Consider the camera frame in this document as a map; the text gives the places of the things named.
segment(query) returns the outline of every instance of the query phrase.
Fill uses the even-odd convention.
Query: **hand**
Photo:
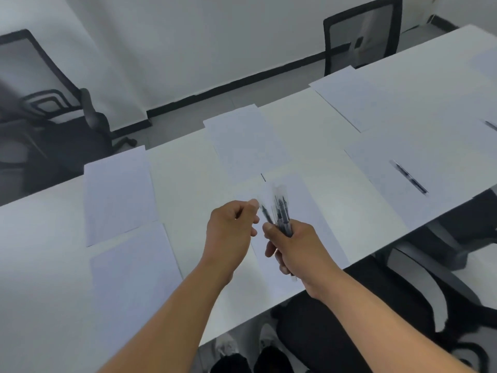
[[[252,224],[259,222],[257,200],[230,201],[211,213],[201,263],[215,264],[227,282],[249,249],[251,236],[257,231]]]
[[[343,272],[321,243],[312,225],[290,220],[293,236],[286,237],[272,224],[262,226],[264,237],[269,239],[266,257],[273,254],[280,264],[280,271],[300,278],[307,293],[319,298],[333,275]]]

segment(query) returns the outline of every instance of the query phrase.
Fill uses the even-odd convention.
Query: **sheet of paper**
[[[207,119],[204,125],[233,183],[290,161],[280,139],[256,105]]]
[[[86,245],[158,219],[145,147],[84,166]]]
[[[470,60],[470,66],[490,81],[497,82],[497,47],[488,49]]]
[[[411,231],[464,202],[436,158],[399,134],[369,136],[345,151]],[[393,162],[428,193],[423,194]]]
[[[98,330],[113,356],[181,283],[160,223],[90,260]]]
[[[359,132],[400,115],[401,100],[364,80],[352,67],[320,78],[310,86]]]
[[[314,226],[321,242],[333,260],[342,269],[348,267],[350,262],[347,256],[300,176],[292,174],[283,176],[276,181],[263,183],[259,188],[241,195],[239,199],[250,200],[257,198],[267,207],[270,207],[273,204],[273,186],[282,184],[286,186],[288,194],[288,213],[290,217]],[[252,238],[252,247],[272,297],[280,299],[304,290],[301,280],[297,279],[294,281],[291,276],[283,275],[279,270],[279,264],[276,259],[274,257],[267,258],[264,255],[267,239],[264,238],[262,225],[265,222],[265,218],[260,210],[258,216],[261,221],[257,225],[254,225],[258,234]]]
[[[494,94],[491,88],[479,88],[452,102],[440,113],[440,118],[445,128],[456,131],[475,150],[497,159],[497,102],[492,97]]]

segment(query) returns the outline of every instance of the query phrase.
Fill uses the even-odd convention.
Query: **foot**
[[[259,337],[259,352],[266,347],[276,347],[278,350],[283,350],[283,345],[278,339],[278,335],[276,331],[269,325],[268,323],[264,324],[260,330]]]
[[[224,333],[216,338],[214,355],[217,359],[239,353],[238,343],[229,333]]]

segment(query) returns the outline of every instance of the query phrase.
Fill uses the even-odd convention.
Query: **person's left hand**
[[[211,213],[201,262],[215,264],[226,275],[227,283],[249,249],[251,236],[257,231],[252,224],[259,222],[256,199],[230,201]]]

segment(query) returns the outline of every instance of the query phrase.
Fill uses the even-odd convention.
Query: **black pants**
[[[234,354],[221,357],[212,367],[211,373],[252,373],[252,371],[245,357]],[[293,368],[282,351],[276,347],[266,347],[253,367],[253,373],[293,373]]]

